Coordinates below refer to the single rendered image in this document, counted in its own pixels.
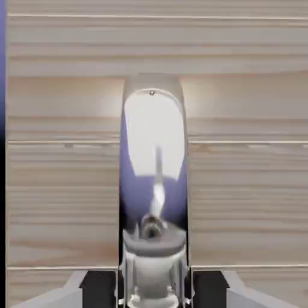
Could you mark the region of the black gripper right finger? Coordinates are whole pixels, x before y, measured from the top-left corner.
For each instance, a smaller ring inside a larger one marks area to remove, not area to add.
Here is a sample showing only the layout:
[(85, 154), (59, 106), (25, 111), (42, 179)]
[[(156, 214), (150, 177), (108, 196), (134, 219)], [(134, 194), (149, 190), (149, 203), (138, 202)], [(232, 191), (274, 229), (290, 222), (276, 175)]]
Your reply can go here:
[(235, 271), (193, 271), (192, 308), (299, 308), (249, 288)]

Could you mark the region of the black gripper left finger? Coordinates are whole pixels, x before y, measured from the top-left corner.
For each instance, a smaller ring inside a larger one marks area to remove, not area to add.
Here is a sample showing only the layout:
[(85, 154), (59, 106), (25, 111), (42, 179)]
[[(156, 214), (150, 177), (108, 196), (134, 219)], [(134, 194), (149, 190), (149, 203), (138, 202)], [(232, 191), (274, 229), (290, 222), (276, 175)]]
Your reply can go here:
[(114, 271), (76, 270), (62, 288), (9, 308), (116, 308)]

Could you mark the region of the curved shiny metal handle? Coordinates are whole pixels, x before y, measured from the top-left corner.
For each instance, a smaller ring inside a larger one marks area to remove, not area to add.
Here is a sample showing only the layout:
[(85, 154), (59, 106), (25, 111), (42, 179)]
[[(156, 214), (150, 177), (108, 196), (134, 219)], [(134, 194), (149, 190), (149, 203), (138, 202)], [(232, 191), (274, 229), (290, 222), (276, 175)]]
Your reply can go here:
[(187, 308), (187, 134), (178, 79), (128, 77), (120, 122), (117, 304)]

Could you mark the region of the light wood cabinet door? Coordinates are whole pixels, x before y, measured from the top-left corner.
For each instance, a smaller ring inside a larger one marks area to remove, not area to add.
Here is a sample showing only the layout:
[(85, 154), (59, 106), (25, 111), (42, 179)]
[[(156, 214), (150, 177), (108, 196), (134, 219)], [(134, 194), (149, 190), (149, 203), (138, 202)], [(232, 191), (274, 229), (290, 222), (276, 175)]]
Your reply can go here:
[[(231, 268), (249, 288), (308, 308), (308, 268)], [(8, 273), (7, 306), (62, 288), (73, 271), (35, 270)]]
[[(190, 262), (308, 263), (308, 144), (188, 147)], [(8, 263), (116, 266), (119, 146), (11, 144)]]
[(308, 140), (308, 20), (11, 14), (8, 123), (16, 140), (120, 132), (128, 76), (177, 76), (188, 136)]

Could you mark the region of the light wood cabinet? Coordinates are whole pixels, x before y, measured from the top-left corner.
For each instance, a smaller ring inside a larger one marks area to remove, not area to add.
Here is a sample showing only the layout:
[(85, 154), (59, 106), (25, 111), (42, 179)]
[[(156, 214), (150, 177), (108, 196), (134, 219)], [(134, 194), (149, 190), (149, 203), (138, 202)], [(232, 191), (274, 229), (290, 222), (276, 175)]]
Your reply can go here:
[[(7, 0), (7, 19), (11, 14), (21, 15), (65, 15), (65, 16), (209, 16), (209, 17), (244, 17), (244, 18), (303, 18), (308, 20), (308, 0)], [(9, 78), (7, 76), (7, 93), (5, 98), (5, 136), (7, 149), (11, 144), (54, 145), (62, 146), (117, 144), (116, 140), (107, 139), (46, 139), (46, 140), (16, 140), (11, 137), (8, 123), (8, 103), (10, 102)], [(305, 141), (275, 141), (275, 140), (204, 140), (191, 141), (188, 136), (188, 146), (192, 143), (300, 143)], [(17, 268), (8, 263), (10, 271), (35, 270), (96, 270), (114, 271), (116, 266), (72, 267), (72, 266), (31, 266)], [(223, 267), (196, 267), (194, 271), (230, 271), (231, 268), (308, 268), (305, 264), (290, 265), (244, 265)]]

